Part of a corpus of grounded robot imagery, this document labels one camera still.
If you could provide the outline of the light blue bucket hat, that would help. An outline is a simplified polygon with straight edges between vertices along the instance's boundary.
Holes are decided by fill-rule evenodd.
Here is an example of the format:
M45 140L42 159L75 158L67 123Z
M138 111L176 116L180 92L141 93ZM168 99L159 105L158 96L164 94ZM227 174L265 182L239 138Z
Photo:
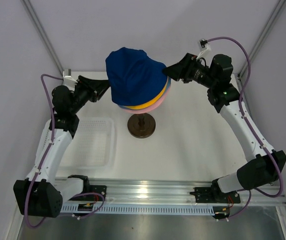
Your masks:
M161 90L161 92L152 100L148 101L147 103L136 105L136 106L123 106L119 105L120 108L125 110L131 110L131 111L145 111L145 110L153 110L157 108L165 99L167 96L167 93L169 92L169 89L171 87L171 80L167 78L167 82L164 86L164 88Z

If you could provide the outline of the dark blue hat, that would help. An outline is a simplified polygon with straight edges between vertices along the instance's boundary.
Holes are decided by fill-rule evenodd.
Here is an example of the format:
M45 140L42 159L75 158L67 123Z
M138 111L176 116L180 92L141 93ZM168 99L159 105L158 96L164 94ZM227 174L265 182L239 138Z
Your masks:
M137 106L152 100L166 84L166 67L145 51L122 47L105 60L112 101L121 106Z

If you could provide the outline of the pink bucket hat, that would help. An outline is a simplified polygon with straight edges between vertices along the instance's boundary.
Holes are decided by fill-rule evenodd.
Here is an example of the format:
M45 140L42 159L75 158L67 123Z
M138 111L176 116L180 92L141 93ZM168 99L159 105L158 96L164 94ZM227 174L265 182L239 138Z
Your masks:
M143 108L143 109L129 109L129 108L127 108L127 107L124 107L124 106L119 106L121 109L123 109L123 110L125 110L126 112L128 112L128 113L132 113L132 114L144 114L144 113L148 113L148 112L150 112L150 111L153 111L153 110L155 110L157 107L159 107L162 103L163 103L163 101L165 100L165 98L166 98L166 96L168 95L168 93L169 93L169 91L170 91L170 88L171 88L171 86L169 85L167 88L166 88L166 90L165 90L165 92L164 92L164 94L155 102L155 103L153 103L152 105L150 105L150 106L148 106L148 107L146 107L146 108Z

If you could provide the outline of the yellow hat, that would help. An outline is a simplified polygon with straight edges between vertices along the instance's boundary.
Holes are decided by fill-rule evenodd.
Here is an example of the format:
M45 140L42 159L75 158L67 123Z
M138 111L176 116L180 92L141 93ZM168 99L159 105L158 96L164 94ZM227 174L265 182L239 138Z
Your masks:
M167 88L168 86L170 85L170 79L167 78L167 81L166 81L166 84L165 86L163 87L163 89L160 91L160 93L155 96L152 100L146 102L146 103L143 103L143 104L140 104L140 105L135 105L135 106L124 106L125 108L127 109L130 109L130 110L141 110L141 109L145 109L147 107L150 107L151 105L153 105L154 103L156 103L167 91Z

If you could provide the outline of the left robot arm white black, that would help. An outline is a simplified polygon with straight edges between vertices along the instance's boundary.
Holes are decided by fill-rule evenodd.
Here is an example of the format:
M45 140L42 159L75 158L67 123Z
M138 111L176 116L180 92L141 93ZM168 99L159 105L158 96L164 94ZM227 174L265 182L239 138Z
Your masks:
M90 197L88 177L71 175L57 187L54 185L55 176L77 132L77 113L87 102L99 101L109 87L107 80L80 75L73 90L59 85L52 92L45 93L50 107L49 126L42 134L32 170L13 186L18 208L24 217L55 218L68 200L78 198L83 201Z

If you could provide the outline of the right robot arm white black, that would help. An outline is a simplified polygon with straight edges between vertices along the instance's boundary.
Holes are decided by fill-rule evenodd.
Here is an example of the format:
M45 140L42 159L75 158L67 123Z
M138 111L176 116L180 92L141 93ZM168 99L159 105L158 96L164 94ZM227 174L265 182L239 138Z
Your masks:
M239 190L259 190L263 185L280 181L286 154L268 143L255 126L240 100L239 91L231 84L232 59L224 54L213 57L210 66L202 65L193 54L187 53L178 63L162 72L169 78L184 83L195 81L207 90L210 104L228 123L247 163L235 173L212 181L211 198L222 202L229 193Z

